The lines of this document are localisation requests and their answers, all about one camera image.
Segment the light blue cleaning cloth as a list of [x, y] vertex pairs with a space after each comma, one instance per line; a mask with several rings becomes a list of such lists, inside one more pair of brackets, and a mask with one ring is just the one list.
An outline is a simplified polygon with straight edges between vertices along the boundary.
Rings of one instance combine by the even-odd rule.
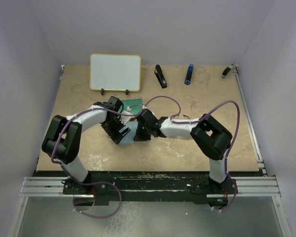
[[130, 131], [121, 139], [119, 146], [130, 145], [133, 144], [136, 131], [137, 131], [138, 123], [136, 121], [131, 121], [126, 124], [125, 127], [119, 130], [119, 132], [123, 132], [125, 129], [129, 128]]

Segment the green lined glasses case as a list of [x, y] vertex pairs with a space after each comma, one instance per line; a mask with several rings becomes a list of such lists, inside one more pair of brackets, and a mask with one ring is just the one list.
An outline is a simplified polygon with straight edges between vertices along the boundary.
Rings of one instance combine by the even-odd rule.
[[130, 112], [132, 114], [138, 114], [141, 111], [141, 108], [143, 106], [143, 100], [141, 97], [138, 98], [132, 98], [132, 99], [124, 99], [122, 100], [123, 106], [120, 109], [120, 113], [126, 113], [127, 108], [130, 107]]

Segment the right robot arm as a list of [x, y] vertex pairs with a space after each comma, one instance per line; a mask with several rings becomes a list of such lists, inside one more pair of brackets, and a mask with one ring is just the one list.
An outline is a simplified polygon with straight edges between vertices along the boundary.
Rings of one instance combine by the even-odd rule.
[[192, 139], [210, 163], [210, 189], [221, 193], [227, 188], [227, 155], [232, 135], [214, 117], [204, 114], [200, 120], [168, 117], [157, 118], [152, 111], [144, 109], [136, 117], [138, 127], [135, 141], [147, 141], [151, 137]]

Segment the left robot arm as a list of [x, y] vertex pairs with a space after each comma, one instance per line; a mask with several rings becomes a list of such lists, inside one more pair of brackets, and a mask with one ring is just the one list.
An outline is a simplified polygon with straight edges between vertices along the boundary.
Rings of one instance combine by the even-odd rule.
[[96, 102], [88, 109], [71, 116], [56, 115], [52, 118], [42, 143], [42, 151], [51, 162], [58, 164], [74, 182], [74, 188], [81, 194], [92, 186], [107, 185], [107, 182], [92, 183], [92, 175], [78, 157], [81, 135], [95, 125], [100, 125], [116, 143], [131, 131], [126, 126], [136, 115], [131, 108], [124, 110], [123, 102], [112, 96], [107, 102]]

